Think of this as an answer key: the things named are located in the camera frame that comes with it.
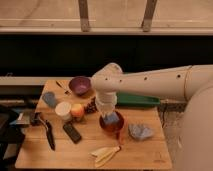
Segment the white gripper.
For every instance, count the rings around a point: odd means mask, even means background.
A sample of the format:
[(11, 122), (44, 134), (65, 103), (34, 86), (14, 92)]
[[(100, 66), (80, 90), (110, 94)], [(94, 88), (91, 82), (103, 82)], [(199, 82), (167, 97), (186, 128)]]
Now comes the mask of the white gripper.
[(115, 106), (117, 104), (117, 95), (115, 92), (96, 92), (95, 104), (100, 112), (100, 116), (105, 118), (107, 115), (109, 118), (115, 118)]

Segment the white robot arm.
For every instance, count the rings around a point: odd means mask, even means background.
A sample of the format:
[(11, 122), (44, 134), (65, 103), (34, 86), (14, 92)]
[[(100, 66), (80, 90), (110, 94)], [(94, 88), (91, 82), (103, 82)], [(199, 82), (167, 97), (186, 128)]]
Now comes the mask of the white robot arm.
[(137, 95), (185, 101), (175, 171), (213, 171), (213, 65), (122, 72), (109, 63), (91, 77), (96, 99), (105, 106), (116, 104), (115, 94)]

